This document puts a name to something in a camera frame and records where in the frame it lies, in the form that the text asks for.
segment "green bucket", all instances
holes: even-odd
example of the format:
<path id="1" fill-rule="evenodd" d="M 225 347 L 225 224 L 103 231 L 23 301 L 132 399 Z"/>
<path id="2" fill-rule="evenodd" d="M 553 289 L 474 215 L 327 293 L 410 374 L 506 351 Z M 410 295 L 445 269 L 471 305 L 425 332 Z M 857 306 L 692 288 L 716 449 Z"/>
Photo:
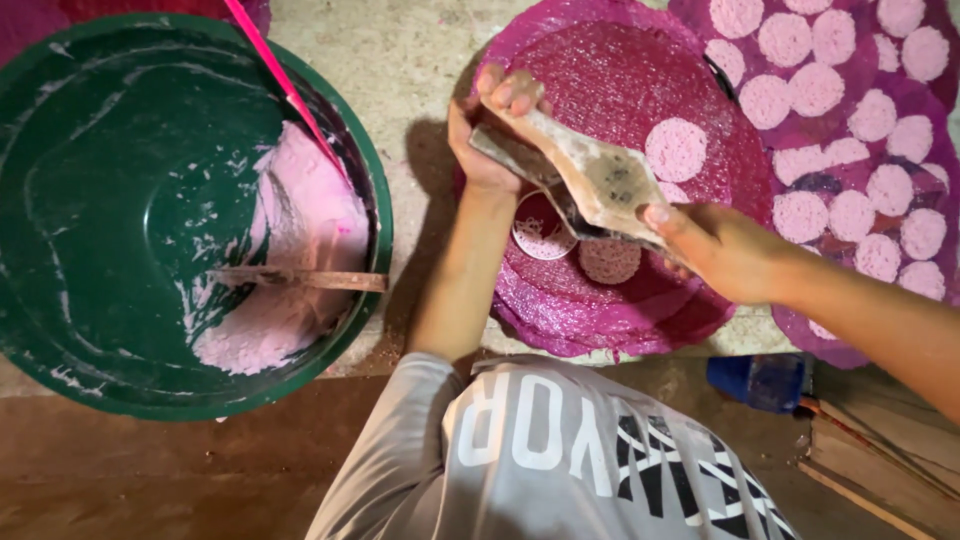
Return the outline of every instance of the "green bucket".
<path id="1" fill-rule="evenodd" d="M 393 214 L 370 138 L 320 75 L 271 47 L 367 205 L 368 271 L 387 273 Z M 238 29 L 182 14 L 77 25 L 0 69 L 3 353 L 82 404 L 176 421 L 275 401 L 335 361 L 380 295 L 357 293 L 329 335 L 255 375 L 202 365 L 186 339 L 178 286 L 250 247 L 224 250 L 252 221 L 252 165 L 298 119 L 283 95 Z M 204 324 L 251 289 L 215 291 Z"/>

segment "person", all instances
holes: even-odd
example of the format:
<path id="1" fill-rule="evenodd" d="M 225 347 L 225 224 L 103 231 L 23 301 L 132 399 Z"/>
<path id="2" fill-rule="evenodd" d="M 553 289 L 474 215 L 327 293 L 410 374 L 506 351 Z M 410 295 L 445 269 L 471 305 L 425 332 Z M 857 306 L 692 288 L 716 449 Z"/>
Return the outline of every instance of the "person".
<path id="1" fill-rule="evenodd" d="M 512 114 L 549 113 L 537 86 L 495 65 L 477 83 Z M 467 176 L 451 237 L 407 354 L 307 539 L 798 538 L 720 439 L 645 395 L 541 356 L 476 362 L 472 379 L 455 368 L 480 345 L 522 187 L 467 145 L 481 113 L 476 96 L 450 104 L 449 144 Z M 678 271 L 733 302 L 797 310 L 960 420 L 956 310 L 810 254 L 733 209 L 638 212 L 689 269 Z"/>

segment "hand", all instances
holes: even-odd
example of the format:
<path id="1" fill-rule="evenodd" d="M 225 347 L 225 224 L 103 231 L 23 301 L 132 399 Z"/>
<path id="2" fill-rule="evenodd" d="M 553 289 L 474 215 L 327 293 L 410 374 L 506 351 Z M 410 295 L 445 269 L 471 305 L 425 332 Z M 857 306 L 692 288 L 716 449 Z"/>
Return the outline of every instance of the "hand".
<path id="1" fill-rule="evenodd" d="M 490 63 L 480 71 L 477 78 L 480 94 L 492 95 L 498 106 L 510 109 L 516 116 L 526 114 L 534 107 L 550 114 L 552 107 L 539 99 L 540 83 L 526 71 L 520 70 L 504 80 L 503 67 Z M 453 154 L 467 174 L 469 185 L 517 195 L 523 180 L 494 160 L 487 158 L 468 144 L 470 132 L 484 116 L 485 108 L 480 96 L 451 100 L 447 115 L 447 136 Z"/>
<path id="2" fill-rule="evenodd" d="M 716 204 L 650 205 L 641 217 L 687 268 L 737 304 L 777 303 L 789 286 L 783 269 L 819 259 L 742 213 Z M 689 277 L 686 270 L 667 265 Z"/>

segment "blue object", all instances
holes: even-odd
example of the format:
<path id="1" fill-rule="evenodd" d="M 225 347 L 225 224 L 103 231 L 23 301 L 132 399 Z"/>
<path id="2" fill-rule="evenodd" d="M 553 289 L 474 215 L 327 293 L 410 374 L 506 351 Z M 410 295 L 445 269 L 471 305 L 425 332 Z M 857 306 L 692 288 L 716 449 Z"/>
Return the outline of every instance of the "blue object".
<path id="1" fill-rule="evenodd" d="M 794 354 L 713 357 L 707 382 L 758 410 L 786 414 L 797 408 L 806 362 Z"/>

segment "shirt sleeve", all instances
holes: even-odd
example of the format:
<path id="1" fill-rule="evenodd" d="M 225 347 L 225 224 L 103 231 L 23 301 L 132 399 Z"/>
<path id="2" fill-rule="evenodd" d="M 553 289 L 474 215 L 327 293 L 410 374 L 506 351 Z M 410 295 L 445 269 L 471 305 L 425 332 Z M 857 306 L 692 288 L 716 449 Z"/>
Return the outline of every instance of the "shirt sleeve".
<path id="1" fill-rule="evenodd" d="M 306 540 L 371 538 L 421 482 L 443 469 L 446 408 L 464 390 L 448 362 L 405 356 L 333 480 Z"/>

